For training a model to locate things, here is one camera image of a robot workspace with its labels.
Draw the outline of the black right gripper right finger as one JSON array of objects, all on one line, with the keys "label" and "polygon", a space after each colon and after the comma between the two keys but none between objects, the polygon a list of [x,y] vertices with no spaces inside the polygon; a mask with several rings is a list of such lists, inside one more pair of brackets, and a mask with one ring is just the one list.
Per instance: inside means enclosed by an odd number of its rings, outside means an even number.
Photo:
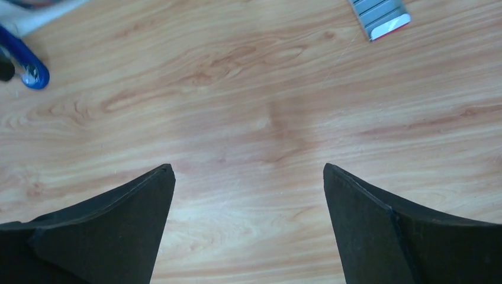
[{"label": "black right gripper right finger", "polygon": [[347,283],[500,283],[501,225],[422,206],[326,164]]}]

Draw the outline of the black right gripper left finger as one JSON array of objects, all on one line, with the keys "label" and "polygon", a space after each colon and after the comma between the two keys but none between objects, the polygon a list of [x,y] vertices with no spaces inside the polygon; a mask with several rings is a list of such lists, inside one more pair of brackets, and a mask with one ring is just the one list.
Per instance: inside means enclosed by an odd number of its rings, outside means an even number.
[{"label": "black right gripper left finger", "polygon": [[1,282],[149,283],[174,188],[163,164],[78,204],[1,224]]}]

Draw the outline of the blue black stapler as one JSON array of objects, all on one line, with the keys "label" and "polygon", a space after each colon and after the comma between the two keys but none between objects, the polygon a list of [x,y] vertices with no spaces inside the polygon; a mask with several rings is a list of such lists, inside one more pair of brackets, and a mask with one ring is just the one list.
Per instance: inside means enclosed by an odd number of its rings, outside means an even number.
[{"label": "blue black stapler", "polygon": [[50,80],[44,63],[24,44],[1,25],[1,82],[20,79],[34,90],[42,90]]}]

